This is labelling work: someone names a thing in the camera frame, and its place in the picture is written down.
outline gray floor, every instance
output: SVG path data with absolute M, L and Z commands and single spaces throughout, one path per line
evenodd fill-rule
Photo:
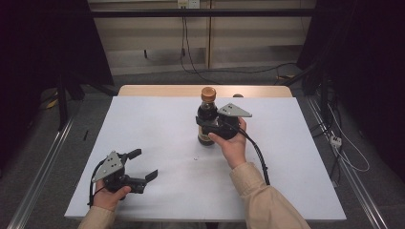
M 265 70 L 269 67 L 238 68 L 238 71 Z M 299 70 L 289 66 L 280 68 L 279 74 L 295 74 Z M 276 82 L 276 71 L 255 74 L 245 73 L 202 73 L 202 76 L 223 84 L 233 85 L 272 85 Z M 207 84 L 195 74 L 185 72 L 144 73 L 137 75 L 116 76 L 117 88 L 124 84 Z M 69 100 L 70 110 L 79 106 L 74 124 L 64 145 L 61 148 L 51 173 L 41 190 L 28 218 L 26 228 L 76 228 L 78 222 L 63 217 L 69 201 L 75 191 L 75 184 L 81 176 L 88 156 L 96 142 L 97 134 L 106 115 L 111 97 L 84 86 L 86 96 L 83 101 Z M 317 124 L 309 108 L 308 97 L 303 96 L 300 84 L 291 87 L 297 98 L 309 128 Z M 359 128 L 343 106 L 343 130 L 349 139 L 363 152 L 371 165 L 365 173 L 358 173 L 364 186 L 370 193 L 376 206 L 390 228 L 402 228 L 405 225 L 405 184 L 381 161 L 377 151 L 366 137 L 359 133 Z M 22 142 L 14 159 L 5 168 L 0 179 L 0 228 L 6 228 L 14 215 L 21 199 L 26 195 L 36 172 L 39 170 L 58 126 L 57 107 L 41 109 L 30 129 L 29 137 Z M 323 136 L 314 139 L 325 166 L 330 171 L 334 155 Z M 363 158 L 346 143 L 344 150 L 353 165 L 364 168 Z M 332 180 L 337 179 L 335 172 Z M 347 220 L 337 222 L 310 222 L 312 228 L 373 228 L 363 206 L 358 200 L 349 180 L 342 172 L 339 186 L 335 188 Z M 204 228 L 204 224 L 193 224 L 193 227 L 182 224 L 183 228 Z M 116 228 L 179 228 L 179 225 L 162 223 L 125 223 L 117 222 Z M 245 228 L 243 223 L 225 224 L 223 228 Z

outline sleeve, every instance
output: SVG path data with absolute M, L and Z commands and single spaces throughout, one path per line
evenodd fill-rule
M 230 176 L 245 203 L 247 228 L 309 228 L 291 203 L 275 188 L 265 184 L 253 163 L 237 166 Z
M 81 221 L 78 226 L 79 229 L 104 229 L 112 228 L 116 215 L 114 212 L 92 206 L 86 217 Z

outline white tabletop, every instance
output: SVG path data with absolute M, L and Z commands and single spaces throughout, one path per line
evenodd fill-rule
M 271 185 L 305 219 L 345 219 L 339 199 L 311 138 L 295 98 L 223 98 L 253 114 L 247 133 L 259 145 Z M 96 165 L 111 151 L 142 155 L 128 160 L 130 177 L 158 169 L 144 194 L 129 194 L 117 208 L 117 218 L 153 221 L 242 221 L 244 206 L 230 180 L 226 160 L 217 145 L 205 147 L 195 123 L 199 97 L 114 97 L 65 217 L 83 218 L 89 207 L 89 182 Z M 252 145 L 247 160 L 261 168 Z

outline soy sauce bottle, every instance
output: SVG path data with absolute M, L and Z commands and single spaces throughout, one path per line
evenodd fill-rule
M 199 107 L 197 111 L 198 118 L 202 119 L 203 121 L 212 121 L 215 122 L 215 119 L 218 116 L 217 113 L 217 106 L 215 105 L 215 98 L 217 96 L 217 92 L 212 87 L 205 87 L 202 89 L 202 105 Z M 203 134 L 203 129 L 199 126 L 199 135 L 198 135 L 199 142 L 202 145 L 209 146 L 214 144 L 214 142 L 208 137 L 208 135 Z

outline bottle cap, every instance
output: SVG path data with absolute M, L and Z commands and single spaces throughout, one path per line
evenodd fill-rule
M 217 96 L 217 92 L 214 88 L 205 87 L 202 89 L 202 101 L 204 102 L 213 102 L 215 97 Z

